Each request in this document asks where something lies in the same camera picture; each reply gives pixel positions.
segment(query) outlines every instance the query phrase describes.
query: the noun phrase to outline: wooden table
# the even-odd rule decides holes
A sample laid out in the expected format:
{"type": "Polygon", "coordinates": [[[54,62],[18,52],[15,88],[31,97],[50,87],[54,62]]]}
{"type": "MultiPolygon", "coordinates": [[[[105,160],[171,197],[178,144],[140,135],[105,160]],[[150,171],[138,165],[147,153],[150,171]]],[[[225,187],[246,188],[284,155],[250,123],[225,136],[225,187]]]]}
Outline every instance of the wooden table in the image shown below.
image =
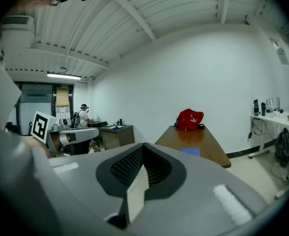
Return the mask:
{"type": "Polygon", "coordinates": [[[230,160],[206,127],[204,129],[184,131],[174,126],[169,126],[155,144],[176,150],[181,148],[199,148],[201,157],[209,159],[223,168],[231,167],[230,160]]]}

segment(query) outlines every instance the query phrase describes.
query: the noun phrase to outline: red bag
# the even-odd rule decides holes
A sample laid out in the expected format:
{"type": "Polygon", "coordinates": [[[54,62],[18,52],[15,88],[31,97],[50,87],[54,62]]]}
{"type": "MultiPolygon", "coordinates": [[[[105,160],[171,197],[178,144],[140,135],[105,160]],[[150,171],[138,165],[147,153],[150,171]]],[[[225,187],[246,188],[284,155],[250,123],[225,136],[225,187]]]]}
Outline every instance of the red bag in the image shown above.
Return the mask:
{"type": "Polygon", "coordinates": [[[191,109],[186,109],[180,112],[175,127],[181,130],[196,130],[203,119],[203,112],[195,112],[191,109]]]}

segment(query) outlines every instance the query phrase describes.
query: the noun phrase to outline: blue paper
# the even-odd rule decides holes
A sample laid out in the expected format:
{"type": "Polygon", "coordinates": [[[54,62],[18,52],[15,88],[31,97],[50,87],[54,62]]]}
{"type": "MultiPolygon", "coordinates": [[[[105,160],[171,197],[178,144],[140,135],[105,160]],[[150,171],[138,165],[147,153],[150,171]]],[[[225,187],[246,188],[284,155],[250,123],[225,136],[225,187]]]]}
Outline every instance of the blue paper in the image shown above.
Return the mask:
{"type": "Polygon", "coordinates": [[[183,147],[180,149],[180,151],[190,155],[200,156],[200,150],[198,147],[183,147]]]}

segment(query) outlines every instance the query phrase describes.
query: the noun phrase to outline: floor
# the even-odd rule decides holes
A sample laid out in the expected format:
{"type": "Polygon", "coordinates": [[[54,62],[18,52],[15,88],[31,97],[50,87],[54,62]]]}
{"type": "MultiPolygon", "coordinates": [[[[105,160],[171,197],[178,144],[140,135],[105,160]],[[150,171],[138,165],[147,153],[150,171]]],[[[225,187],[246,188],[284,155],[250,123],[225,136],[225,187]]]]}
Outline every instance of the floor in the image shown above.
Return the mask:
{"type": "MultiPolygon", "coordinates": [[[[227,169],[242,181],[255,189],[270,204],[275,194],[289,185],[281,178],[289,173],[289,165],[282,168],[275,160],[274,147],[270,152],[249,159],[247,155],[230,159],[232,166],[227,169]]],[[[149,188],[148,176],[142,166],[132,185],[128,189],[129,218],[132,222],[144,207],[144,192],[149,188]]]]}

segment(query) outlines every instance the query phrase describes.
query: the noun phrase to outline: ceiling light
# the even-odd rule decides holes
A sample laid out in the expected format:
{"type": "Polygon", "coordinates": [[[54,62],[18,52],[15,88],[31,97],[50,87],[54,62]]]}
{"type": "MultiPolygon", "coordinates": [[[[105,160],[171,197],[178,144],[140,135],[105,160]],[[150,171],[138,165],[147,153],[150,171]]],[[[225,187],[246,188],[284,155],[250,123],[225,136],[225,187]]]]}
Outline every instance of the ceiling light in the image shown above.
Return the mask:
{"type": "Polygon", "coordinates": [[[58,73],[47,73],[47,76],[53,77],[53,78],[71,79],[71,80],[80,80],[81,79],[81,77],[78,77],[78,76],[64,75],[64,74],[58,74],[58,73]]]}

